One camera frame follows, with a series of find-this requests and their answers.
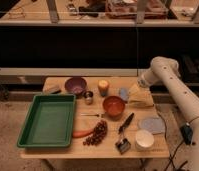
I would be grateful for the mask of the translucent cream gripper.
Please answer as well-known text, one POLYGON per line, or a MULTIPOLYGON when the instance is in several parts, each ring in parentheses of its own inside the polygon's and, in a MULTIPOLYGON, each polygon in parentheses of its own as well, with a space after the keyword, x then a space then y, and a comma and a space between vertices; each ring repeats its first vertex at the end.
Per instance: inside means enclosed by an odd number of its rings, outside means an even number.
POLYGON ((137 108, 153 107, 151 92, 137 84, 133 84, 128 91, 128 103, 137 108))

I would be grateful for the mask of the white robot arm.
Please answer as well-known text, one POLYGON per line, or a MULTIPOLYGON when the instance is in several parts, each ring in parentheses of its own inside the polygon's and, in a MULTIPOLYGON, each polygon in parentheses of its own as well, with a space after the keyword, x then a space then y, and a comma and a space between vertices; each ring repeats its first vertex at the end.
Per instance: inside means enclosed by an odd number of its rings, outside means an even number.
POLYGON ((139 75, 129 92, 149 88, 157 82, 163 83, 193 130, 188 170, 199 171, 199 97, 178 78, 178 68, 175 59, 154 57, 150 67, 139 75))

